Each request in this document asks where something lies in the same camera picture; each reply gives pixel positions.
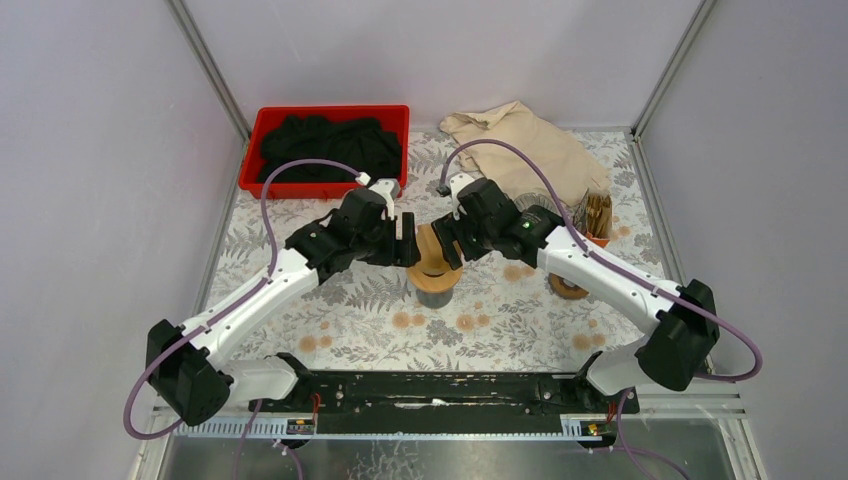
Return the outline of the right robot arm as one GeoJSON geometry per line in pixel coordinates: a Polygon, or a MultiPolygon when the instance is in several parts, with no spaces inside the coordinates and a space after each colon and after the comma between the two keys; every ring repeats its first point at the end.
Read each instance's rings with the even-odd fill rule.
{"type": "Polygon", "coordinates": [[[712,301],[707,287],[656,280],[571,232],[544,207],[518,210],[491,180],[456,174],[439,192],[450,197],[452,210],[431,225],[451,268],[498,252],[587,290],[641,332],[638,340],[584,363],[573,386],[579,407],[597,412],[613,395],[639,385],[689,387],[719,338],[702,312],[712,301]]]}

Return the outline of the orange coffee filter box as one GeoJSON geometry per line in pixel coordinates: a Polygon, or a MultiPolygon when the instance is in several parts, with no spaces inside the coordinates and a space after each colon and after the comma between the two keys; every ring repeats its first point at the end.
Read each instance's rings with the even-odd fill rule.
{"type": "Polygon", "coordinates": [[[588,240],[606,248],[612,233],[613,207],[608,193],[588,190],[572,213],[576,229],[588,240]]]}

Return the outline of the glass coffee carafe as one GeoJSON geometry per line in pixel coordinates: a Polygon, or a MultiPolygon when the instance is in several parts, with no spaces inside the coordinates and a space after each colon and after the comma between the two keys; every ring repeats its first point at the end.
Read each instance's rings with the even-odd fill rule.
{"type": "Polygon", "coordinates": [[[418,302],[429,309],[440,309],[448,305],[454,294],[454,288],[449,287],[441,291],[431,291],[417,287],[415,291],[418,302]]]}

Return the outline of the light wooden ring holder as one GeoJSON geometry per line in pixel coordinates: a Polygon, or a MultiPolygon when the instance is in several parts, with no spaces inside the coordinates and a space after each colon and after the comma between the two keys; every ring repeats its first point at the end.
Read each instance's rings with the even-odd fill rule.
{"type": "Polygon", "coordinates": [[[421,258],[406,269],[408,280],[424,293],[444,293],[452,289],[460,281],[464,268],[452,269],[444,259],[442,245],[430,224],[417,227],[416,243],[421,258]]]}

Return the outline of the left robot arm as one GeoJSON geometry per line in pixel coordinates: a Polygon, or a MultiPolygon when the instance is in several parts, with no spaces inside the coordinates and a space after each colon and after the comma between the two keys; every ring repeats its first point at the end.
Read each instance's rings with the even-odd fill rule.
{"type": "Polygon", "coordinates": [[[225,405],[274,399],[296,411],[310,385],[281,360],[235,362],[238,348],[268,317],[359,261],[411,267],[420,258],[416,219],[397,213],[389,193],[376,186],[348,192],[324,217],[309,222],[276,247],[268,267],[202,314],[179,325],[167,320],[147,334],[144,382],[178,415],[197,426],[225,405]]]}

